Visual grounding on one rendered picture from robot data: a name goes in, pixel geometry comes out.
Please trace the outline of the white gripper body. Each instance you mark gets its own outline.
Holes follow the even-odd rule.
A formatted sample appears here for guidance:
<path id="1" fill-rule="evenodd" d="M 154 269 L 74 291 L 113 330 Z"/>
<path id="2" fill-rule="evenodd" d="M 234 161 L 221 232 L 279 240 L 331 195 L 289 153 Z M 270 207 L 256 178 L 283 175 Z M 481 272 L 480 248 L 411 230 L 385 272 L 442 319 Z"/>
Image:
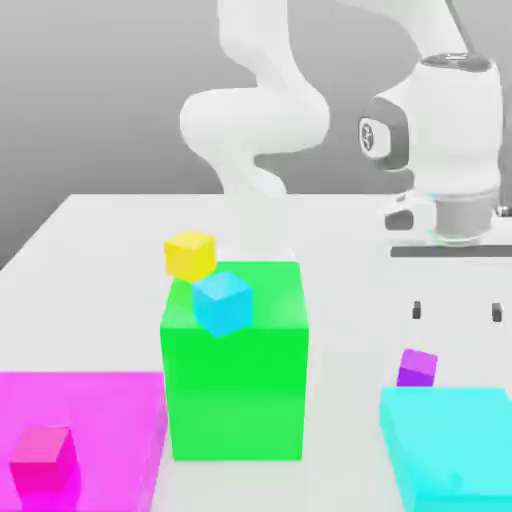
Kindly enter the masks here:
<path id="1" fill-rule="evenodd" d="M 388 277 L 409 291 L 512 295 L 512 245 L 394 246 Z"/>

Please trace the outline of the small purple cube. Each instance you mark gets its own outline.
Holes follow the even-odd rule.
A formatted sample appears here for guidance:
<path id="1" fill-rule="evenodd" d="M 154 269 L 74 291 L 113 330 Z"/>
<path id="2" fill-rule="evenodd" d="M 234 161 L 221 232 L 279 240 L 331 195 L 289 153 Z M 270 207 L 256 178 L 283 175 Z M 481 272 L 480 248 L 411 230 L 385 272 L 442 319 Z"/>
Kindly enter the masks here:
<path id="1" fill-rule="evenodd" d="M 397 387 L 432 387 L 438 356 L 407 348 L 403 351 L 396 380 Z"/>

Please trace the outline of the small blue cube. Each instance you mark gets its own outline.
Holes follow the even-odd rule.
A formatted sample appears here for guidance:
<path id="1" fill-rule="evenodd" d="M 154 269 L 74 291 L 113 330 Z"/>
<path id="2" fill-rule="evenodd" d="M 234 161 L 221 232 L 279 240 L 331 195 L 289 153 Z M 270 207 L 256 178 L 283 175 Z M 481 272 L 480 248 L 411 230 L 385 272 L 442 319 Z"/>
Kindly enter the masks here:
<path id="1" fill-rule="evenodd" d="M 193 283 L 192 303 L 197 323 L 216 338 L 253 324 L 253 288 L 230 271 Z"/>

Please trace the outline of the small yellow cube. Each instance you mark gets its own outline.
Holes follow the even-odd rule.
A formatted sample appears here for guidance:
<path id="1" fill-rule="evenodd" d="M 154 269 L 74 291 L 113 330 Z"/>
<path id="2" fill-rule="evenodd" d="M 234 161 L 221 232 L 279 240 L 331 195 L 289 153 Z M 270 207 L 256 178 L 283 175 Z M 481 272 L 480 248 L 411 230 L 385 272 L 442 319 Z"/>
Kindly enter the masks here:
<path id="1" fill-rule="evenodd" d="M 216 246 L 212 235 L 185 230 L 164 242 L 168 275 L 194 283 L 216 268 Z"/>

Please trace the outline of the small pink cube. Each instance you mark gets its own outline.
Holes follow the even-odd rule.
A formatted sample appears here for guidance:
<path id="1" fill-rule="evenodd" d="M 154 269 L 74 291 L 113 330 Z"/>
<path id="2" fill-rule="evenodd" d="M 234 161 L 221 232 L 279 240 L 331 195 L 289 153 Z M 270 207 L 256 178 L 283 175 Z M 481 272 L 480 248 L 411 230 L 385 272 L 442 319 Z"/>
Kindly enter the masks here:
<path id="1" fill-rule="evenodd" d="M 73 506 L 80 494 L 78 459 L 71 428 L 26 428 L 9 457 L 9 469 L 23 506 Z"/>

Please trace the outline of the large cyan box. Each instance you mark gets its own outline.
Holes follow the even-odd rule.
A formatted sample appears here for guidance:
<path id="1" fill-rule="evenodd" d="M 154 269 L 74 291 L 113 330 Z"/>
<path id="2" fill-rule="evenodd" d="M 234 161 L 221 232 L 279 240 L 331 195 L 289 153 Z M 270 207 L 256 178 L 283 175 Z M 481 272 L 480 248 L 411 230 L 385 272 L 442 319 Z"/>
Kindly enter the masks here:
<path id="1" fill-rule="evenodd" d="M 379 423 L 405 512 L 512 512 L 512 399 L 389 387 Z"/>

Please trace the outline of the large green box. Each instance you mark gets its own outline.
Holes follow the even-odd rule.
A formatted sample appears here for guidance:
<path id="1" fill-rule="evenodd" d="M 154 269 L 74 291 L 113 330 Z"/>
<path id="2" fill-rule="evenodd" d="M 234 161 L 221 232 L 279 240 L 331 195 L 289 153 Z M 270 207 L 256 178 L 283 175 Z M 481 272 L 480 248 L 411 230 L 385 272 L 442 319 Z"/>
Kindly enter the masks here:
<path id="1" fill-rule="evenodd" d="M 177 461 L 302 457 L 309 322 L 296 261 L 227 261 L 254 292 L 252 326 L 216 338 L 197 323 L 193 286 L 172 282 L 160 340 Z"/>

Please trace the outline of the large magenta box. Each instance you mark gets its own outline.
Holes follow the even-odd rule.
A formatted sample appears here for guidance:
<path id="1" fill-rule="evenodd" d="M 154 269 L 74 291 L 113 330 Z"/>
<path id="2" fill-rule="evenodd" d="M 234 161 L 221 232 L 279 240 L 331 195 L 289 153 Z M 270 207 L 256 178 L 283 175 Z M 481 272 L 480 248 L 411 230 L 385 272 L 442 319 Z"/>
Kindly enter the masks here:
<path id="1" fill-rule="evenodd" d="M 73 506 L 22 505 L 9 457 L 33 426 L 71 428 L 80 483 Z M 166 430 L 158 372 L 0 372 L 0 512 L 151 512 Z"/>

